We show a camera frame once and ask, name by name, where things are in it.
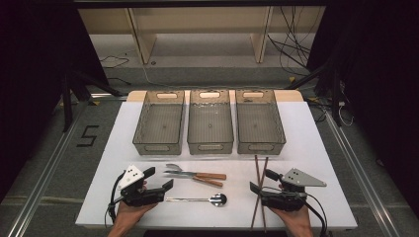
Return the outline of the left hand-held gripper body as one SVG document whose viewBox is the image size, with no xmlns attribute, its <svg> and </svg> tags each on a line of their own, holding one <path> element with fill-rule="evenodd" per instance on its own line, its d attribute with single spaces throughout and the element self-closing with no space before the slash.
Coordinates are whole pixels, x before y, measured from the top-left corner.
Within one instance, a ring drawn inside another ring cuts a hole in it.
<svg viewBox="0 0 419 237">
<path fill-rule="evenodd" d="M 143 206 L 159 203 L 164 200 L 165 191 L 162 188 L 149 189 L 144 186 L 143 171 L 129 165 L 118 184 L 122 200 L 128 206 Z"/>
</svg>

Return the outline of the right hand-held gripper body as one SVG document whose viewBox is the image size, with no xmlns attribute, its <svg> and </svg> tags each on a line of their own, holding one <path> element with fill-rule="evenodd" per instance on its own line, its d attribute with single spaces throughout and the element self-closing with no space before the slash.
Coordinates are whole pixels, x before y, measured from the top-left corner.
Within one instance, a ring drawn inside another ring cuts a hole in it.
<svg viewBox="0 0 419 237">
<path fill-rule="evenodd" d="M 306 203 L 306 187 L 322 187 L 327 184 L 314 178 L 305 172 L 291 168 L 287 173 L 282 174 L 282 190 L 278 193 L 261 191 L 261 201 L 264 206 L 273 207 L 285 211 L 300 210 Z"/>
</svg>

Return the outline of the brown wooden chopstick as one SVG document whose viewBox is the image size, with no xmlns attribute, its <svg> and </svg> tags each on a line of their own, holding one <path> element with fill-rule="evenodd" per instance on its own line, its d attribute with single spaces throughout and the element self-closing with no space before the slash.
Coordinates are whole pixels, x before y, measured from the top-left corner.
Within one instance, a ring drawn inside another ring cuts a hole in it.
<svg viewBox="0 0 419 237">
<path fill-rule="evenodd" d="M 260 168 L 261 181 L 263 183 L 261 189 L 263 188 L 263 185 L 264 185 L 264 181 L 265 181 L 265 170 L 267 169 L 268 162 L 269 162 L 269 158 L 266 157 L 264 159 L 263 166 L 262 167 L 259 167 Z"/>
<path fill-rule="evenodd" d="M 254 160 L 255 160 L 255 167 L 256 167 L 257 185 L 258 185 L 258 188 L 261 189 L 263 183 L 261 181 L 260 168 L 259 168 L 259 159 L 258 159 L 258 156 L 257 155 L 254 156 Z M 255 223 L 255 220 L 256 220 L 256 214 L 257 214 L 257 210 L 258 209 L 261 210 L 261 213 L 262 213 L 262 223 L 263 223 L 263 231 L 266 233 L 267 230 L 266 230 L 265 210 L 264 210 L 264 206 L 261 204 L 261 197 L 260 197 L 259 193 L 258 193 L 258 196 L 257 196 L 257 200 L 256 200 L 256 203 L 255 203 L 255 208 L 254 208 L 254 213 L 253 213 L 253 219 L 252 219 L 252 224 L 251 224 L 252 230 L 253 230 L 253 227 L 254 227 L 254 223 Z"/>
</svg>

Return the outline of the shiny metal spoon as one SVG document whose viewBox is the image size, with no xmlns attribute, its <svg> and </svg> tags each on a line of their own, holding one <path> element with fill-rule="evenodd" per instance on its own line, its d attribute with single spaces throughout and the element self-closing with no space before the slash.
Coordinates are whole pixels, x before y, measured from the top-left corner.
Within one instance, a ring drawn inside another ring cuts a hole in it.
<svg viewBox="0 0 419 237">
<path fill-rule="evenodd" d="M 223 207 L 227 203 L 227 196 L 224 194 L 215 194 L 208 198 L 200 197 L 168 197 L 166 201 L 208 201 L 216 207 Z"/>
</svg>

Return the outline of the wooden handled metal knife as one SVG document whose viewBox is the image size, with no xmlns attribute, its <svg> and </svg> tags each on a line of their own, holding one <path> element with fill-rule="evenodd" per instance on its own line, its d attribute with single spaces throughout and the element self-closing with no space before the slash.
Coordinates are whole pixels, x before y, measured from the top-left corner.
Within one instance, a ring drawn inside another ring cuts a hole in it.
<svg viewBox="0 0 419 237">
<path fill-rule="evenodd" d="M 187 171 L 164 171 L 163 173 L 172 174 L 172 175 L 198 177 L 198 178 L 216 179 L 216 180 L 226 180 L 227 178 L 225 174 L 215 174 L 215 173 L 199 173 L 199 172 L 187 172 Z"/>
</svg>

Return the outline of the clear grey plastic bin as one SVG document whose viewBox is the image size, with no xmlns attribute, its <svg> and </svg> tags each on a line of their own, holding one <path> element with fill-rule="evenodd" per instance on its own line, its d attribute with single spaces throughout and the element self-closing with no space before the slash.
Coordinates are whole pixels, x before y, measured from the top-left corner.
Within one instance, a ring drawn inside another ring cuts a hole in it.
<svg viewBox="0 0 419 237">
<path fill-rule="evenodd" d="M 287 139 L 273 90 L 236 90 L 237 152 L 279 155 Z"/>
<path fill-rule="evenodd" d="M 192 90 L 187 135 L 190 153 L 230 154 L 233 141 L 229 91 Z"/>
<path fill-rule="evenodd" d="M 180 155 L 185 93 L 147 91 L 132 139 L 140 155 Z"/>
</svg>

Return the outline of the person's right hand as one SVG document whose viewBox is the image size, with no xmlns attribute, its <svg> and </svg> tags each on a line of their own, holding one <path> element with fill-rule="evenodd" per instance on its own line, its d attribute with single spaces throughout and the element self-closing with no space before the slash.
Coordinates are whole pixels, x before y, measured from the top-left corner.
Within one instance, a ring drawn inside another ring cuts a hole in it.
<svg viewBox="0 0 419 237">
<path fill-rule="evenodd" d="M 296 211 L 285 211 L 273 207 L 270 207 L 270 210 L 272 210 L 291 231 L 311 229 L 308 208 L 306 206 L 303 206 L 300 210 Z"/>
</svg>

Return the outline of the person's left hand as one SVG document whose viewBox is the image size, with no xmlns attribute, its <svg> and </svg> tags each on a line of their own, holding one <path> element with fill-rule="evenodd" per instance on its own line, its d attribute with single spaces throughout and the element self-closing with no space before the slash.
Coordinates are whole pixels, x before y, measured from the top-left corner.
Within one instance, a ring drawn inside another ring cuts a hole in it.
<svg viewBox="0 0 419 237">
<path fill-rule="evenodd" d="M 143 206 L 128 206 L 126 203 L 121 202 L 113 228 L 131 230 L 147 211 L 156 206 L 156 203 Z"/>
</svg>

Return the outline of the white table cover sheet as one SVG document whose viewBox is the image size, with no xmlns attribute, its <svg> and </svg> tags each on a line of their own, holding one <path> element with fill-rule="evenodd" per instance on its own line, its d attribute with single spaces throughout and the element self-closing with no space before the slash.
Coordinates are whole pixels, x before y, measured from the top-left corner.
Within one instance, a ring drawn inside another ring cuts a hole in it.
<svg viewBox="0 0 419 237">
<path fill-rule="evenodd" d="M 180 156 L 141 156 L 132 144 L 141 107 L 141 103 L 135 102 L 122 104 L 76 223 L 88 228 L 101 228 L 112 222 L 105 215 L 105 211 L 115 180 L 128 165 L 133 164 L 140 170 L 154 167 L 156 174 L 147 179 L 148 186 L 153 189 L 170 179 L 163 172 L 166 165 L 172 163 L 186 171 L 224 173 L 227 179 L 219 189 L 188 177 L 175 176 L 173 189 L 166 193 L 168 198 L 209 198 L 215 194 L 224 194 L 227 196 L 227 203 L 223 207 L 216 207 L 208 201 L 164 201 L 142 217 L 138 223 L 140 228 L 249 229 L 256 202 L 256 195 L 249 188 L 249 183 L 257 180 L 254 157 L 236 153 L 224 157 L 192 156 L 187 145 L 183 146 Z M 268 157 L 267 167 L 280 174 L 297 168 L 325 182 L 325 188 L 306 190 L 312 195 L 307 202 L 319 212 L 326 213 L 329 229 L 343 231 L 356 228 L 357 222 L 335 175 L 308 105 L 304 102 L 284 102 L 279 103 L 278 107 L 287 143 L 280 155 Z M 268 230 L 284 227 L 275 214 L 270 211 L 266 211 L 265 214 Z M 263 229 L 261 213 L 257 214 L 255 229 Z"/>
</svg>

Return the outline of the light wooden table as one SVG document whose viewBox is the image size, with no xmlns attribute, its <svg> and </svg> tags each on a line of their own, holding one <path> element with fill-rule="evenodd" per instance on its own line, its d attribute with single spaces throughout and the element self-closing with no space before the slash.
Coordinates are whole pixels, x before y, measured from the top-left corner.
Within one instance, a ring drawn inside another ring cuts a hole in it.
<svg viewBox="0 0 419 237">
<path fill-rule="evenodd" d="M 302 102 L 303 96 L 298 90 L 275 90 L 276 100 L 278 102 Z M 145 91 L 131 91 L 128 93 L 126 100 L 128 102 L 143 102 Z"/>
</svg>

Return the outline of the black metal stand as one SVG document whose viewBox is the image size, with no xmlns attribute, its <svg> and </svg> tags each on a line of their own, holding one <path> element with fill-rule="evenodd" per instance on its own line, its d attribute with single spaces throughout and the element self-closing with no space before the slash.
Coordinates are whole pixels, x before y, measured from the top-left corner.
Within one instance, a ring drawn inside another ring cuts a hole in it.
<svg viewBox="0 0 419 237">
<path fill-rule="evenodd" d="M 73 123 L 70 93 L 73 93 L 79 102 L 88 102 L 92 98 L 92 94 L 87 88 L 88 85 L 93 85 L 115 97 L 126 96 L 126 93 L 118 91 L 84 72 L 77 70 L 68 71 L 61 79 L 61 96 L 64 109 L 64 132 L 66 132 Z"/>
<path fill-rule="evenodd" d="M 315 86 L 315 94 L 324 96 L 327 92 L 331 94 L 332 104 L 331 112 L 332 118 L 335 123 L 340 126 L 341 121 L 339 117 L 339 102 L 340 102 L 340 74 L 339 74 L 339 52 L 334 50 L 325 63 L 319 66 L 302 79 L 291 83 L 286 90 L 296 90 L 300 86 L 308 83 L 314 78 L 318 78 L 318 82 Z"/>
</svg>

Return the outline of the dark curtain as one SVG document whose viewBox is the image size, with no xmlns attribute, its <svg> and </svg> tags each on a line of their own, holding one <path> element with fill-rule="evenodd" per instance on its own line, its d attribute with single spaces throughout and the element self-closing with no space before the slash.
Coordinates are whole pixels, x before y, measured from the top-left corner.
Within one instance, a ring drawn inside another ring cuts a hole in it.
<svg viewBox="0 0 419 237">
<path fill-rule="evenodd" d="M 419 0 L 329 0 L 308 68 L 336 49 L 356 120 L 419 217 Z"/>
<path fill-rule="evenodd" d="M 61 80 L 108 79 L 72 7 L 0 0 L 0 201 L 40 142 L 61 97 Z"/>
</svg>

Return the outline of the black metal crossbar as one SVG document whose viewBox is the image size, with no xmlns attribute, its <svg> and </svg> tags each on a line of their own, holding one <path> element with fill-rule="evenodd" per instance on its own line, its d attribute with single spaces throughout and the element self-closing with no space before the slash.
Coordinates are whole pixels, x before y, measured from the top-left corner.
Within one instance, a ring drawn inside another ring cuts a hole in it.
<svg viewBox="0 0 419 237">
<path fill-rule="evenodd" d="M 332 0 L 33 0 L 37 4 L 105 8 L 327 6 Z"/>
</svg>

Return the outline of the long aluminium floor rail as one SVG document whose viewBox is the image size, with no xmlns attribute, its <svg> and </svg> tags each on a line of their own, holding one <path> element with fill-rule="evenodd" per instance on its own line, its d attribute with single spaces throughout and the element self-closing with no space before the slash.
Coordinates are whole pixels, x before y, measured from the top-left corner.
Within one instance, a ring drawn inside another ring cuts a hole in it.
<svg viewBox="0 0 419 237">
<path fill-rule="evenodd" d="M 383 201 L 373 187 L 373 183 L 371 182 L 368 173 L 365 171 L 361 162 L 359 161 L 358 156 L 355 153 L 343 129 L 336 124 L 336 122 L 333 120 L 333 117 L 329 113 L 326 114 L 326 120 L 344 154 L 344 157 L 358 185 L 360 186 L 360 189 L 376 219 L 381 232 L 383 233 L 383 236 L 400 237 L 400 233 L 390 215 L 390 212 L 385 207 Z"/>
<path fill-rule="evenodd" d="M 87 102 L 72 102 L 73 111 L 70 126 L 63 130 L 64 108 L 56 107 L 52 114 L 55 124 L 49 126 L 42 135 L 32 157 L 19 173 L 11 190 L 0 203 L 0 207 L 11 207 L 13 215 L 9 218 L 5 237 L 23 237 L 36 210 L 42 202 L 53 176 L 64 157 L 64 153 L 75 132 L 80 117 L 88 107 Z"/>
</svg>

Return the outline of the short aluminium floor rail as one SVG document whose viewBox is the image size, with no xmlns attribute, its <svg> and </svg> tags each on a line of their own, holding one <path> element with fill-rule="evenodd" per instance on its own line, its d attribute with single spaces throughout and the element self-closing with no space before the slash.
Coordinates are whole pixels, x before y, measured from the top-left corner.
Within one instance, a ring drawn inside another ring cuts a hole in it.
<svg viewBox="0 0 419 237">
<path fill-rule="evenodd" d="M 127 99 L 127 95 L 125 96 L 115 96 L 108 93 L 93 93 L 91 94 L 92 100 L 122 100 L 125 101 Z"/>
</svg>

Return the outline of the light wooden desk frame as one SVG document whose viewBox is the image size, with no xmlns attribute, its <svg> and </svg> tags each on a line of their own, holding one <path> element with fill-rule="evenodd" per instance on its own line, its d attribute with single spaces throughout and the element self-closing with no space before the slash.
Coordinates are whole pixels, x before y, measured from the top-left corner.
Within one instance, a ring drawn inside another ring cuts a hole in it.
<svg viewBox="0 0 419 237">
<path fill-rule="evenodd" d="M 247 34 L 255 61 L 264 60 L 269 33 L 315 33 L 325 8 L 286 7 L 177 7 L 81 9 L 90 35 L 130 35 L 139 58 L 148 62 L 159 34 Z"/>
</svg>

